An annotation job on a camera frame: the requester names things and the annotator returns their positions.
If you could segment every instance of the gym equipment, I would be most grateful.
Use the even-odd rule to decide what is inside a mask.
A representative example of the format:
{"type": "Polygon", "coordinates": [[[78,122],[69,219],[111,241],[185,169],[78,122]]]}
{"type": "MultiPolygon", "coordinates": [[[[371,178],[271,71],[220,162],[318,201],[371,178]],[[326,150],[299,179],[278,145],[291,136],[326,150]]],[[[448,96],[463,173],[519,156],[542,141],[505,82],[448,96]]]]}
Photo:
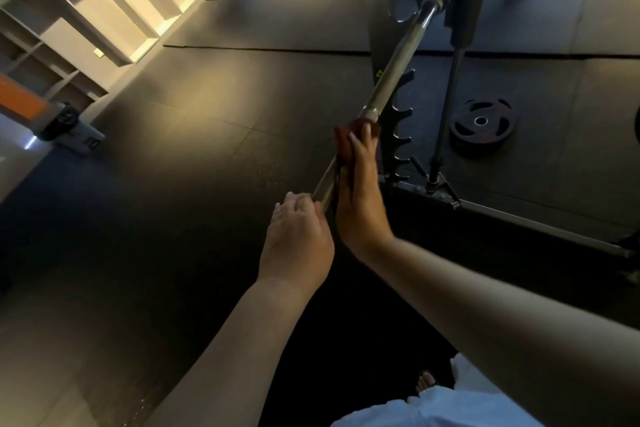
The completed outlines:
{"type": "Polygon", "coordinates": [[[505,99],[470,99],[451,116],[449,139],[461,155],[486,155],[502,146],[515,125],[516,112],[505,99]]]}
{"type": "MultiPolygon", "coordinates": [[[[569,232],[568,230],[558,229],[544,223],[528,220],[497,209],[472,203],[471,201],[459,199],[454,189],[440,172],[442,169],[442,146],[445,133],[451,121],[450,114],[454,106],[460,68],[464,60],[465,49],[473,42],[483,1],[484,0],[415,0],[419,8],[418,12],[406,21],[398,21],[390,15],[390,6],[392,6],[394,0],[365,0],[372,69],[376,85],[369,101],[362,109],[360,117],[368,118],[371,121],[378,121],[378,119],[380,119],[382,126],[380,135],[382,160],[381,185],[394,192],[409,192],[432,201],[446,203],[453,209],[463,209],[481,213],[485,216],[507,221],[520,227],[571,241],[581,246],[591,247],[601,252],[618,255],[620,257],[633,257],[639,248],[637,241],[634,246],[628,246],[628,242],[606,243],[591,237],[569,232]],[[397,137],[395,129],[398,123],[409,118],[412,112],[411,110],[397,110],[394,105],[394,95],[398,88],[413,80],[413,72],[409,71],[405,73],[404,71],[432,18],[436,13],[441,11],[445,12],[445,25],[451,28],[450,42],[454,51],[435,152],[429,161],[429,170],[427,172],[415,157],[400,159],[396,156],[396,150],[400,146],[409,143],[411,139],[401,139],[397,137]],[[416,186],[406,182],[408,178],[398,173],[400,166],[403,164],[413,164],[418,173],[425,178],[425,184],[416,186]]],[[[497,103],[493,102],[490,107],[485,108],[492,108],[493,111],[495,111],[494,116],[496,116],[499,115],[501,111],[506,112],[504,109],[499,110],[501,108],[499,104],[502,107],[505,106],[498,100],[497,103]]],[[[471,104],[467,109],[467,114],[472,114],[474,111],[475,110],[472,110],[471,104]]],[[[508,120],[506,122],[507,126],[500,135],[498,135],[498,130],[500,130],[499,120],[496,131],[491,137],[484,134],[485,138],[492,140],[492,142],[489,142],[490,144],[499,144],[513,132],[515,118],[512,112],[513,109],[511,108],[508,114],[505,114],[508,120]]],[[[468,117],[471,118],[469,115],[464,116],[460,113],[456,113],[456,115],[453,125],[455,125],[456,120],[461,123],[462,119],[467,121],[466,119],[468,117]]],[[[484,117],[489,121],[491,115],[485,114],[484,117]]],[[[456,137],[460,141],[465,140],[462,135],[456,135],[456,137]]],[[[469,136],[467,136],[465,143],[480,145],[479,142],[470,142],[471,140],[472,139],[469,139],[469,136]]],[[[314,192],[314,200],[319,200],[325,210],[332,200],[335,183],[336,161],[333,159],[331,166],[324,173],[323,178],[314,192]]]]}

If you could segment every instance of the black floor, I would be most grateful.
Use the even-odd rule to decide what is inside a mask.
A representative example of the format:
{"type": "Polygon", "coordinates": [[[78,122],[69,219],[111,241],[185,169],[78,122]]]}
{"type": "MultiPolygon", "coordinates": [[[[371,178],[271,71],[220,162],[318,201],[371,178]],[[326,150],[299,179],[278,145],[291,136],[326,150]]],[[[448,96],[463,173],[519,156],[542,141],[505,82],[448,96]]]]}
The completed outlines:
{"type": "MultiPolygon", "coordinates": [[[[0,305],[0,331],[31,339],[0,350],[0,365],[21,358],[38,368],[28,382],[15,368],[6,377],[16,381],[0,380],[7,398],[30,405],[23,418],[7,401],[3,425],[144,422],[255,279],[273,204],[314,188],[333,153],[332,126],[348,122],[371,91],[363,10],[362,0],[205,2],[94,123],[108,137],[95,155],[55,149],[5,200],[1,260],[15,286],[0,305]]],[[[498,41],[495,50],[536,52],[539,40],[548,47],[537,52],[569,52],[584,18],[567,22],[568,12],[548,9],[569,28],[546,39],[523,39],[512,21],[513,36],[500,35],[514,46],[498,41]]],[[[413,143],[401,153],[428,160],[448,64],[446,56],[414,59],[417,82],[398,102],[414,108],[400,128],[413,143]]],[[[522,117],[488,160],[447,150],[460,195],[608,240],[640,227],[638,64],[469,59],[460,99],[499,92],[522,117]]],[[[411,197],[386,199],[400,236],[640,326],[640,295],[616,273],[628,262],[411,197]]],[[[425,368],[448,384],[453,353],[338,244],[283,354],[262,424],[329,425],[411,394],[425,368]]]]}

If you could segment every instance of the person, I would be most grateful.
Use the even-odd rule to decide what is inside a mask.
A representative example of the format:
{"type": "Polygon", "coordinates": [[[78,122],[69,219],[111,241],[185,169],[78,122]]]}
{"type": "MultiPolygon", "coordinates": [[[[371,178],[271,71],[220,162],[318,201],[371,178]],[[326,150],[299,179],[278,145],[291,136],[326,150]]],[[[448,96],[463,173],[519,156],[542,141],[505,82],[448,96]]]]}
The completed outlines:
{"type": "MultiPolygon", "coordinates": [[[[419,397],[335,426],[640,425],[640,332],[397,238],[378,187],[377,140],[368,124],[360,140],[349,139],[355,167],[340,171],[341,239],[464,357],[453,361],[453,390],[425,373],[419,397]]],[[[280,355],[333,255],[320,203],[287,194],[273,211],[256,282],[147,427],[258,425],[280,355]]]]}

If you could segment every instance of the left hand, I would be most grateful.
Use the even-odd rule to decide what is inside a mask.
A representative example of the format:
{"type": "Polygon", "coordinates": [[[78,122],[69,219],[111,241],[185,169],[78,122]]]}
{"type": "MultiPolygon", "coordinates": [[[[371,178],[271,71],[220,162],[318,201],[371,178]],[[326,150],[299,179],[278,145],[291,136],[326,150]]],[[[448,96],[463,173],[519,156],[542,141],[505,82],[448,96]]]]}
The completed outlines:
{"type": "Polygon", "coordinates": [[[260,256],[260,280],[287,282],[310,299],[329,273],[334,254],[329,224],[309,194],[288,193],[276,204],[260,256]]]}

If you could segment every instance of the exercise machine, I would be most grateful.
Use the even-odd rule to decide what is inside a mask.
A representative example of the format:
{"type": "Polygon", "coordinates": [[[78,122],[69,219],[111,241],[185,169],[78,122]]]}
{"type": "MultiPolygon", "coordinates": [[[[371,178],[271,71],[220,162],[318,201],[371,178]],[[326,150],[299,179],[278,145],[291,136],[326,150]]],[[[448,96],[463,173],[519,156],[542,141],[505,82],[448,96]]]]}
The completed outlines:
{"type": "MultiPolygon", "coordinates": [[[[372,67],[376,84],[368,102],[358,117],[372,122],[379,122],[381,125],[381,185],[392,192],[409,192],[425,199],[444,203],[454,210],[468,210],[480,213],[581,246],[600,250],[601,252],[627,258],[636,256],[637,250],[640,248],[637,236],[628,237],[619,243],[606,243],[568,230],[552,227],[545,223],[528,220],[501,210],[472,203],[471,201],[460,199],[456,195],[455,190],[445,178],[442,149],[447,134],[453,134],[453,137],[456,137],[455,128],[451,128],[456,86],[464,61],[465,50],[473,42],[484,0],[414,1],[418,7],[416,13],[407,20],[398,21],[390,15],[390,0],[365,0],[372,67]],[[410,138],[401,139],[396,136],[397,125],[400,121],[409,118],[412,113],[411,110],[398,110],[394,101],[396,91],[413,80],[413,70],[406,71],[406,68],[429,24],[441,12],[444,12],[445,26],[451,28],[450,42],[453,47],[453,59],[435,151],[428,162],[428,169],[425,169],[415,157],[401,159],[396,156],[397,149],[410,142],[410,138]],[[407,176],[399,173],[400,167],[406,164],[412,164],[415,170],[422,175],[424,185],[412,185],[407,182],[407,176]]],[[[462,128],[465,128],[466,125],[471,129],[470,131],[475,133],[476,130],[479,135],[486,135],[485,129],[490,128],[492,131],[489,137],[499,137],[491,142],[482,142],[480,139],[476,142],[477,144],[499,143],[500,138],[509,131],[509,127],[504,128],[503,125],[502,128],[504,130],[497,135],[500,131],[501,115],[508,111],[505,107],[509,107],[508,102],[479,101],[474,103],[472,101],[469,102],[464,115],[456,115],[456,121],[462,123],[462,128]]],[[[472,139],[465,140],[461,138],[460,140],[469,142],[472,139]]],[[[314,199],[321,201],[325,209],[329,207],[333,199],[336,180],[337,161],[334,159],[314,192],[314,199]]]]}

